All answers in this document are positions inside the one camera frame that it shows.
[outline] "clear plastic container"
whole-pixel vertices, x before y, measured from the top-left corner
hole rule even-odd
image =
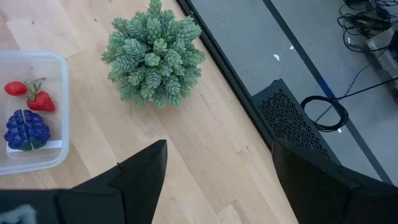
[[[31,82],[45,78],[42,90],[49,93],[55,112],[33,111],[49,126],[51,138],[44,147],[20,151],[4,140],[8,118],[16,110],[28,110],[26,98],[9,96],[4,86],[11,81]],[[69,151],[69,87],[65,59],[52,52],[0,51],[0,175],[53,167]]]

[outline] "perforated black panel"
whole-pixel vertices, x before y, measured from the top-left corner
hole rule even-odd
[[[338,161],[282,80],[275,81],[253,98],[272,140],[283,139],[319,156]]]

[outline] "green plant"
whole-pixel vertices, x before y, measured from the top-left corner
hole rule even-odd
[[[158,108],[166,102],[179,106],[198,83],[197,65],[205,54],[192,41],[201,29],[191,17],[175,21],[171,10],[161,11],[160,0],[151,0],[147,12],[131,20],[115,18],[102,61],[111,64],[108,78],[118,83],[121,100],[136,106],[153,101]]]

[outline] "wooden table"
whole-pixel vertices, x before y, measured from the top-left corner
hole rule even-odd
[[[51,50],[69,66],[70,152],[57,167],[0,176],[1,188],[72,187],[158,139],[169,147],[154,223],[297,223],[267,146],[214,61],[179,108],[119,100],[101,53],[114,17],[146,0],[0,0],[0,49]],[[181,19],[174,0],[164,0]],[[199,40],[195,45],[205,50]]]

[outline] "concrete floor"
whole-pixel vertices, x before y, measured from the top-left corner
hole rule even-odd
[[[272,2],[333,93],[344,95],[369,59],[343,45],[341,27],[336,23],[343,1]],[[250,94],[282,78],[298,101],[310,95],[324,95],[262,0],[192,0],[192,3]],[[381,82],[379,72],[369,67],[351,92]],[[322,133],[326,142],[344,166],[380,179],[363,153],[364,146],[358,145],[358,138],[362,137],[365,147],[370,148],[392,182],[398,185],[398,106],[386,87],[344,99],[341,103],[348,110],[359,136],[354,134],[354,138],[347,127],[343,127],[340,133]],[[306,112],[315,119],[328,106],[312,103]],[[320,120],[324,124],[337,121],[334,110]]]

